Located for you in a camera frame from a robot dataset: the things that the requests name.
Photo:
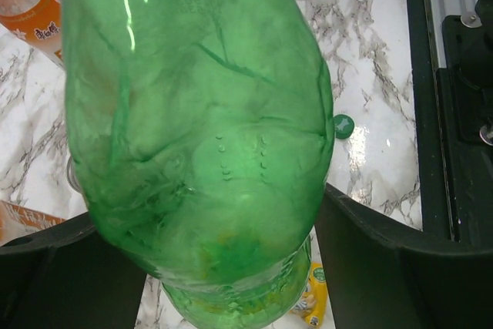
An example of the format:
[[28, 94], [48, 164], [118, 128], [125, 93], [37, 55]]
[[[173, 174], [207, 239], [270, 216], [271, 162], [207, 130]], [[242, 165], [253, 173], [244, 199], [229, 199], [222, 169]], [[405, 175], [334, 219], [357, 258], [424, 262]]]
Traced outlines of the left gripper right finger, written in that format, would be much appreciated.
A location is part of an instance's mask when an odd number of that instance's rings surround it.
[[326, 185], [315, 223], [338, 328], [490, 328], [492, 251], [413, 229]]

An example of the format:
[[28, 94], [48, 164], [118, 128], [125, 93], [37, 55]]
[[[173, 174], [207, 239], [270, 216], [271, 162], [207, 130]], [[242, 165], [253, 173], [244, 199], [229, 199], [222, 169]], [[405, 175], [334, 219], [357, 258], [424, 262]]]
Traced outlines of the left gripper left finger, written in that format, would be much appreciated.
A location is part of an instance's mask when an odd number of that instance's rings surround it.
[[132, 328], [146, 274], [87, 213], [1, 248], [3, 328]]

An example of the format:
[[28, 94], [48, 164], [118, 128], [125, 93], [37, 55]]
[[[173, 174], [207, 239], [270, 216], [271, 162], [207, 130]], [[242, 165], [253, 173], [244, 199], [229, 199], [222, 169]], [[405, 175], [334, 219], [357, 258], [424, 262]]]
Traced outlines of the orange bottle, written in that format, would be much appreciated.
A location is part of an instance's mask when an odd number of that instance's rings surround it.
[[31, 210], [3, 200], [0, 202], [0, 217], [0, 240], [2, 246], [19, 237], [46, 230], [65, 221], [63, 218], [54, 217], [47, 213]]
[[62, 0], [1, 0], [1, 24], [56, 65], [62, 61]]

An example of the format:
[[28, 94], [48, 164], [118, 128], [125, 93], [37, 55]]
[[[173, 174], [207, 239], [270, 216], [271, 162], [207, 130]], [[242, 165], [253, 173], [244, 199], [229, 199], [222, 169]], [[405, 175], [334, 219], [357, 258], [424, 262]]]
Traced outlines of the green bottle cap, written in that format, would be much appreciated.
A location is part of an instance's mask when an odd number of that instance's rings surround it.
[[334, 128], [337, 139], [348, 139], [354, 131], [355, 122], [346, 114], [338, 114], [334, 117]]

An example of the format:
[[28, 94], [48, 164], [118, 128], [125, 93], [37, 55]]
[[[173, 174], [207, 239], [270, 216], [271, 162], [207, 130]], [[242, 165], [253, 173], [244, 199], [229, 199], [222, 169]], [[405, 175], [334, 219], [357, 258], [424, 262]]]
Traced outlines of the green plastic bottle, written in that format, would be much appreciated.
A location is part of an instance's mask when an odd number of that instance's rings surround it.
[[62, 0], [67, 137], [100, 235], [198, 328], [295, 305], [334, 147], [295, 0]]

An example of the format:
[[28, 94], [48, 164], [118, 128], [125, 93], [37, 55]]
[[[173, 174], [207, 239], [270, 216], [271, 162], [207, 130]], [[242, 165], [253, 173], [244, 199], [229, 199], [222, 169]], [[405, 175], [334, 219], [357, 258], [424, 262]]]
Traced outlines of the orange bottle front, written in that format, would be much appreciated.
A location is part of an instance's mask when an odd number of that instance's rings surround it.
[[1, 24], [56, 65], [62, 61], [62, 0], [1, 0]]

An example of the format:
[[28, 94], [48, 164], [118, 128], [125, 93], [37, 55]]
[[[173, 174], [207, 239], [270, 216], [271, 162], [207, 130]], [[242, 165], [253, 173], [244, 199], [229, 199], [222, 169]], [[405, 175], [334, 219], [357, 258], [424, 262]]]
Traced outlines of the yellow candy bag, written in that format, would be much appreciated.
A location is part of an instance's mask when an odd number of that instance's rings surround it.
[[305, 290], [290, 313], [301, 317], [309, 328], [320, 328], [324, 322], [327, 301], [328, 290], [323, 266], [312, 262]]

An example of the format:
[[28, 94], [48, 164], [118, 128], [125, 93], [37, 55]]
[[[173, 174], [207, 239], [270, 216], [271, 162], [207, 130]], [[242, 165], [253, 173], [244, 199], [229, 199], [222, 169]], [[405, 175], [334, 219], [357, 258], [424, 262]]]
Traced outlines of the black base frame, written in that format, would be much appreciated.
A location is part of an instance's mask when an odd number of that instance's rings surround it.
[[492, 0], [407, 0], [426, 232], [492, 245]]

